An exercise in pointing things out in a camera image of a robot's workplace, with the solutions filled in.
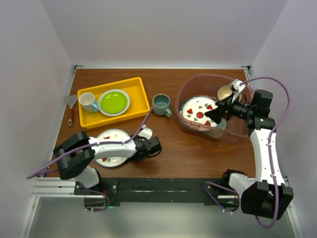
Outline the light-blue bottom plate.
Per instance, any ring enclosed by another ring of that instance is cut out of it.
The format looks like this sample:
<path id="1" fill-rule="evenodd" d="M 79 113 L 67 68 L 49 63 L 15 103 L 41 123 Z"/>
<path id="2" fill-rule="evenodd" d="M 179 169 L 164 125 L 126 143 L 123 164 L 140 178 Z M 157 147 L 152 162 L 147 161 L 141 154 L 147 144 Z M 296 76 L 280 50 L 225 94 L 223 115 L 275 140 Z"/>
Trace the light-blue bottom plate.
<path id="1" fill-rule="evenodd" d="M 210 127 L 211 119 L 204 115 L 206 111 L 207 107 L 204 104 L 200 104 L 194 101 L 187 101 L 182 104 L 179 112 L 180 115 L 188 121 L 193 121 Z"/>

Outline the brown floral cream-inside bowl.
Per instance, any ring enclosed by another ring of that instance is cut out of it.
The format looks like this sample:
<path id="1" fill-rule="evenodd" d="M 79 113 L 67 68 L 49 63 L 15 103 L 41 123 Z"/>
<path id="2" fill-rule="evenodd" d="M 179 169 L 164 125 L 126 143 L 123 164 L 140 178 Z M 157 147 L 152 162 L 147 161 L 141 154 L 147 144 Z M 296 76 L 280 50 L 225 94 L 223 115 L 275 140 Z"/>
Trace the brown floral cream-inside bowl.
<path id="1" fill-rule="evenodd" d="M 232 98 L 233 97 L 232 93 L 233 93 L 233 91 L 231 90 L 231 88 L 228 85 L 221 86 L 218 89 L 217 94 L 216 94 L 217 101 L 221 101 L 221 100 L 224 100 L 226 98 L 228 98 L 228 99 Z"/>

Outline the light-teal divided rectangular dish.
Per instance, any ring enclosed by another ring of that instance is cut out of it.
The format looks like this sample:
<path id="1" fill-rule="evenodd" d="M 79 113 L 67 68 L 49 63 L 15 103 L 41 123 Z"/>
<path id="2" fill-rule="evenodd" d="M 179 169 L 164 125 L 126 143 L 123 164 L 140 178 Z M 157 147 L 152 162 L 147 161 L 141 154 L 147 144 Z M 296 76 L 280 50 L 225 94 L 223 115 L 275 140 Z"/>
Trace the light-teal divided rectangular dish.
<path id="1" fill-rule="evenodd" d="M 208 129 L 205 134 L 215 139 L 221 138 L 226 128 L 226 120 L 221 119 L 221 122 L 219 124 L 215 123 L 213 120 L 211 120 L 210 122 L 211 129 Z"/>

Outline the white watermelon plate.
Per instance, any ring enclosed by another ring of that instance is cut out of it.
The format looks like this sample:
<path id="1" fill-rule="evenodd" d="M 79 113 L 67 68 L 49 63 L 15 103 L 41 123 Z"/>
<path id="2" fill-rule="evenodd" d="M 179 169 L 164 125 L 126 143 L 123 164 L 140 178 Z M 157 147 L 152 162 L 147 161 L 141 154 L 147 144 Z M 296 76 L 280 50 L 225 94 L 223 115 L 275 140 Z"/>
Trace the white watermelon plate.
<path id="1" fill-rule="evenodd" d="M 126 141 L 130 138 L 130 135 L 120 129 L 109 129 L 104 132 L 102 132 L 97 139 L 106 139 L 106 140 L 112 140 L 112 139 L 123 139 Z M 102 158 L 97 159 L 96 162 L 101 165 L 102 167 L 106 168 L 114 168 L 122 165 L 124 162 L 127 161 L 128 158 L 125 157 L 111 157 L 111 158 Z"/>
<path id="2" fill-rule="evenodd" d="M 205 116 L 205 112 L 217 108 L 215 100 L 205 96 L 197 96 L 188 99 L 180 108 L 181 115 L 190 121 L 206 126 L 216 127 L 218 124 Z"/>

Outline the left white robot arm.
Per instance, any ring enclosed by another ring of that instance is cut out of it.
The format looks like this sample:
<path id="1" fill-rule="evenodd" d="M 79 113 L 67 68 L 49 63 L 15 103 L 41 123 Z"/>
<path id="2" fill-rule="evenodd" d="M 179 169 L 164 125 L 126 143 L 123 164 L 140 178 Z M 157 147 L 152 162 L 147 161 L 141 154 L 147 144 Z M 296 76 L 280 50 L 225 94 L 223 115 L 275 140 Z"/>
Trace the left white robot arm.
<path id="1" fill-rule="evenodd" d="M 101 176 L 89 166 L 98 159 L 121 158 L 124 161 L 142 161 L 160 153 L 162 146 L 157 137 L 146 138 L 131 135 L 120 129 L 109 129 L 97 138 L 81 131 L 54 148 L 57 169 L 61 180 L 75 179 L 91 194 L 98 194 L 103 188 Z"/>

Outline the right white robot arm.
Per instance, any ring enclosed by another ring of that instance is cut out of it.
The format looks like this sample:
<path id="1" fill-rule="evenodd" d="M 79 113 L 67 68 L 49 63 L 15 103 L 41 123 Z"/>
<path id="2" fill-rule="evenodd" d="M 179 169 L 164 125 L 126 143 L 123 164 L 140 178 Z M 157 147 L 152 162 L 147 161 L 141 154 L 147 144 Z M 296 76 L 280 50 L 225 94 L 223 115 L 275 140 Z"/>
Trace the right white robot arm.
<path id="1" fill-rule="evenodd" d="M 272 93 L 256 90 L 251 103 L 247 105 L 231 94 L 216 102 L 216 108 L 205 112 L 205 116 L 216 123 L 220 123 L 224 114 L 228 119 L 232 116 L 243 119 L 255 155 L 255 181 L 249 180 L 243 172 L 227 170 L 216 187 L 227 195 L 236 193 L 243 213 L 276 221 L 286 211 L 294 192 L 285 185 L 279 169 L 275 121 L 268 116 L 272 99 Z"/>

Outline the clear pink plastic bin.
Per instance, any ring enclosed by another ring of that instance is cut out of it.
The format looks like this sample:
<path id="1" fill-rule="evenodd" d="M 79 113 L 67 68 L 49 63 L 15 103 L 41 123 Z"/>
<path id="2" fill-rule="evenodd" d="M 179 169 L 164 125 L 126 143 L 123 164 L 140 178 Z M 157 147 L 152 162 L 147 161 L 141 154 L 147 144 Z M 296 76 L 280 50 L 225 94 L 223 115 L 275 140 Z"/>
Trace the clear pink plastic bin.
<path id="1" fill-rule="evenodd" d="M 215 139 L 205 134 L 205 132 L 208 129 L 211 129 L 211 127 L 184 119 L 180 115 L 180 107 L 188 99 L 197 96 L 209 97 L 217 102 L 216 94 L 218 89 L 223 85 L 229 85 L 235 79 L 235 77 L 232 78 L 218 74 L 200 74 L 185 81 L 178 91 L 175 101 L 175 113 L 178 117 L 178 124 L 180 128 L 187 133 Z M 223 135 L 217 140 L 228 143 L 249 140 L 248 129 L 245 126 L 245 121 L 237 117 L 232 117 L 230 120 L 226 120 L 226 128 Z"/>

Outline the yellow plastic tray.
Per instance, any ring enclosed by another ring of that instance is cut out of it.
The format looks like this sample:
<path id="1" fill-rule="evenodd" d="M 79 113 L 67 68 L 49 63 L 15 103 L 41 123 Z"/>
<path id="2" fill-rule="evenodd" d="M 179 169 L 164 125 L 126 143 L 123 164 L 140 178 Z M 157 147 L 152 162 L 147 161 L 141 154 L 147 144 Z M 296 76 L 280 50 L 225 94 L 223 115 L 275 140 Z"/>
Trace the yellow plastic tray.
<path id="1" fill-rule="evenodd" d="M 84 93 L 92 93 L 98 100 L 103 93 L 108 90 L 123 90 L 130 97 L 130 105 L 127 110 L 118 116 L 110 117 L 101 112 L 90 113 L 84 109 L 82 105 L 79 106 L 80 125 L 83 128 L 91 129 L 99 126 L 104 126 L 128 119 L 144 116 L 150 110 L 147 95 L 141 78 L 135 77 L 121 81 L 115 81 L 107 84 L 93 86 L 89 88 L 80 89 L 77 92 L 78 97 Z"/>

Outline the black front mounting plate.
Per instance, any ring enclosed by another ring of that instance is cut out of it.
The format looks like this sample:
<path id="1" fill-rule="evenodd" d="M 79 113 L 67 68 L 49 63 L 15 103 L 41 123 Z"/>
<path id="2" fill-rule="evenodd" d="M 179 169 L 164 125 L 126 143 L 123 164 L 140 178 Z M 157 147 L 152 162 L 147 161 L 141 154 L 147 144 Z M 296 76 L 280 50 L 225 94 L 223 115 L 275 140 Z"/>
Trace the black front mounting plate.
<path id="1" fill-rule="evenodd" d="M 225 208 L 239 207 L 234 193 L 210 184 L 205 190 L 204 182 L 219 182 L 217 178 L 103 178 L 102 185 L 93 190 L 104 192 L 110 206 L 124 202 L 148 203 L 203 203 L 215 205 L 214 200 Z"/>

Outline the teal speckled ceramic mug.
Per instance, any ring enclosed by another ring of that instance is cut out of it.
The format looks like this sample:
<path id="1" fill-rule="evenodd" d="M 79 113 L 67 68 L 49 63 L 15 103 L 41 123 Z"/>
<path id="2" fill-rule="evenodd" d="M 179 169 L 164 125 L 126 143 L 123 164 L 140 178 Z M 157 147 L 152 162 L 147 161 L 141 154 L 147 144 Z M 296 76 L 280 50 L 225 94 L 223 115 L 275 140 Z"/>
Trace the teal speckled ceramic mug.
<path id="1" fill-rule="evenodd" d="M 170 98 L 166 94 L 157 94 L 152 101 L 153 112 L 158 116 L 171 117 Z"/>

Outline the light-blue scalloped plate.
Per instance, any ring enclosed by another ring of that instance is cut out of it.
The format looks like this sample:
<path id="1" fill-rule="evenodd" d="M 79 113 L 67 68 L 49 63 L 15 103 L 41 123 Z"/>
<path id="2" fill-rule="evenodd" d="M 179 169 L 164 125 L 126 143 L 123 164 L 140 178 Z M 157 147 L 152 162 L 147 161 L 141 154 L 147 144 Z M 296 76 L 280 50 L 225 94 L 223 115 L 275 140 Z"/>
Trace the light-blue scalloped plate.
<path id="1" fill-rule="evenodd" d="M 119 112 L 119 113 L 116 113 L 116 114 L 108 114 L 108 113 L 105 113 L 105 112 L 101 109 L 100 103 L 101 103 L 102 97 L 103 97 L 105 94 L 107 94 L 107 93 L 109 93 L 109 92 L 113 92 L 113 91 L 121 92 L 121 93 L 123 93 L 123 94 L 127 97 L 127 106 L 126 106 L 126 108 L 125 108 L 124 110 L 122 110 L 122 111 Z M 129 97 L 129 95 L 128 95 L 125 91 L 120 90 L 120 89 L 111 89 L 111 90 L 108 90 L 108 91 L 104 92 L 103 94 L 101 94 L 100 97 L 99 97 L 99 99 L 98 99 L 99 111 L 100 111 L 102 114 L 104 114 L 104 115 L 106 115 L 106 116 L 109 116 L 109 117 L 116 117 L 116 116 L 119 116 L 119 115 L 123 114 L 124 112 L 127 111 L 127 109 L 129 108 L 129 106 L 130 106 L 130 97 Z"/>

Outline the green plate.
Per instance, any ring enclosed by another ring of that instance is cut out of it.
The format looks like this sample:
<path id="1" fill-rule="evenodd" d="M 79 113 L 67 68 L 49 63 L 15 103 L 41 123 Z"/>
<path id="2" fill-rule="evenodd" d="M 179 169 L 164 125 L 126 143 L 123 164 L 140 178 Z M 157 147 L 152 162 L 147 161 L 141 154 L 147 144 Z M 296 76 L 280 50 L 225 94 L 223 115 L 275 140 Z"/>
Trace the green plate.
<path id="1" fill-rule="evenodd" d="M 100 103 L 101 109 L 108 114 L 116 114 L 127 106 L 127 97 L 118 91 L 105 94 Z"/>

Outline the white light-blue mug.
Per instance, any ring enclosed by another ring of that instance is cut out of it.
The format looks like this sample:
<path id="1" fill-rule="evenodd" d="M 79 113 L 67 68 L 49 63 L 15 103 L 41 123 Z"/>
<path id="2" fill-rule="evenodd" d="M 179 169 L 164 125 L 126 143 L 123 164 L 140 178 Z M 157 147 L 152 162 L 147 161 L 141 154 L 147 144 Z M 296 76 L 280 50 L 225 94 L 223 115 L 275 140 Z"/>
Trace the white light-blue mug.
<path id="1" fill-rule="evenodd" d="M 95 95 L 91 92 L 83 93 L 78 102 L 89 113 L 96 113 L 99 110 Z"/>

